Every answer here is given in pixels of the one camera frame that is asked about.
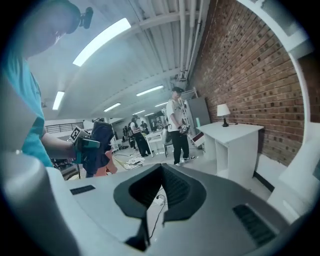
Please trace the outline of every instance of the black pants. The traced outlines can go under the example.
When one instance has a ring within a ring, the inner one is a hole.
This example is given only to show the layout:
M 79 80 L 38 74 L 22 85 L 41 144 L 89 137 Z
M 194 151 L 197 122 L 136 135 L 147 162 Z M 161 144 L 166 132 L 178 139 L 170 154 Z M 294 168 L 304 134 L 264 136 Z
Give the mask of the black pants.
M 182 135 L 178 130 L 171 131 L 170 135 L 172 137 L 172 144 L 174 148 L 174 164 L 178 164 L 180 162 L 181 149 L 183 150 L 183 158 L 187 158 L 189 156 L 188 138 L 186 134 Z
M 136 142 L 134 138 L 129 137 L 129 144 L 130 144 L 130 148 L 136 149 Z
M 146 142 L 146 139 L 143 137 L 141 132 L 134 133 L 133 137 L 136 141 L 136 144 L 138 146 L 138 149 L 139 149 L 141 156 L 144 157 L 146 155 L 146 152 L 150 155 L 151 152 L 150 152 L 148 143 Z

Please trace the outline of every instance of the black slot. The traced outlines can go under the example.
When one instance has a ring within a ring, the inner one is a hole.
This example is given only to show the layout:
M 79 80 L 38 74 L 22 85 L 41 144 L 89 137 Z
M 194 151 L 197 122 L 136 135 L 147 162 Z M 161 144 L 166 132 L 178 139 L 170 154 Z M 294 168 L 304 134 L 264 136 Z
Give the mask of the black slot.
M 258 247 L 265 245 L 276 237 L 276 234 L 247 205 L 238 205 L 233 208 L 233 212 Z
M 81 194 L 81 193 L 84 193 L 84 192 L 88 192 L 90 190 L 95 190 L 96 188 L 92 185 L 88 185 L 88 186 L 82 186 L 82 187 L 77 187 L 77 188 L 73 188 L 73 189 L 70 189 L 71 191 L 71 194 L 72 195 L 78 195 L 78 194 Z

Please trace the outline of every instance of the lamp base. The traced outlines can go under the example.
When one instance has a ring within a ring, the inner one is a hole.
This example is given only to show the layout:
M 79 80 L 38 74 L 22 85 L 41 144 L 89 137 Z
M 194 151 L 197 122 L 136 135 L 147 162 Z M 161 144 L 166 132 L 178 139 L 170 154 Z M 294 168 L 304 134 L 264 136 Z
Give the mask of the lamp base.
M 222 127 L 228 127 L 228 126 L 229 126 L 229 124 L 227 123 L 226 119 L 224 118 Z

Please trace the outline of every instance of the teal t-shirt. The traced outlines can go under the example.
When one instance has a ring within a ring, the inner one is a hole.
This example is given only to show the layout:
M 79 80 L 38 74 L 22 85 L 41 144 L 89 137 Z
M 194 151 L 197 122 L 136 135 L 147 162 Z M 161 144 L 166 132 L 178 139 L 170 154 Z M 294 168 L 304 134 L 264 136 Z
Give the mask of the teal t-shirt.
M 9 50 L 2 62 L 2 70 L 17 94 L 36 114 L 36 120 L 25 138 L 22 152 L 38 158 L 45 167 L 52 167 L 50 158 L 41 142 L 45 117 L 41 108 L 41 92 L 27 61 L 14 50 Z

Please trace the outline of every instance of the brick wall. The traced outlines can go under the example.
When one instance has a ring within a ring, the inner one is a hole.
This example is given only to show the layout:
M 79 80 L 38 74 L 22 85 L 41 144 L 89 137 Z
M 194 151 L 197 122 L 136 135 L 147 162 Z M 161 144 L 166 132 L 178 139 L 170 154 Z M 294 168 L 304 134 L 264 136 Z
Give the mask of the brick wall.
M 212 122 L 226 103 L 229 122 L 261 125 L 259 151 L 288 165 L 304 132 L 302 93 L 293 64 L 269 27 L 236 0 L 212 0 L 189 80 Z
M 310 121 L 320 123 L 320 68 L 313 53 L 299 59 L 310 102 Z

